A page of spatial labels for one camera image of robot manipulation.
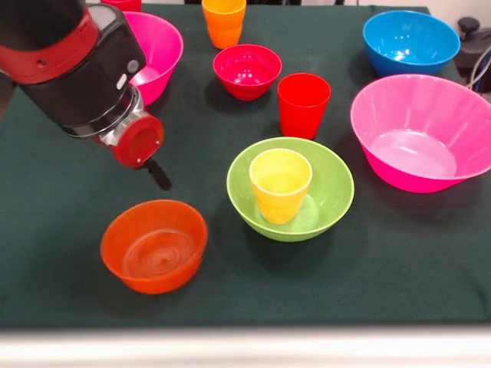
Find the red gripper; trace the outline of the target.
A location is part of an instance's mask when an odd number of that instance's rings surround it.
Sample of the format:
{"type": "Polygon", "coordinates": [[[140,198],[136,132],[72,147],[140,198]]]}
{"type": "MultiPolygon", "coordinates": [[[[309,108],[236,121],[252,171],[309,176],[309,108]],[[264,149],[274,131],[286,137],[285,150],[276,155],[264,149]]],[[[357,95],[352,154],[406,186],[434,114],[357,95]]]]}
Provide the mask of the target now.
{"type": "Polygon", "coordinates": [[[172,189],[172,181],[160,164],[151,156],[162,146],[163,124],[154,116],[143,114],[127,118],[106,133],[99,134],[93,141],[108,148],[120,164],[137,168],[147,161],[147,171],[163,190],[172,189]]]}

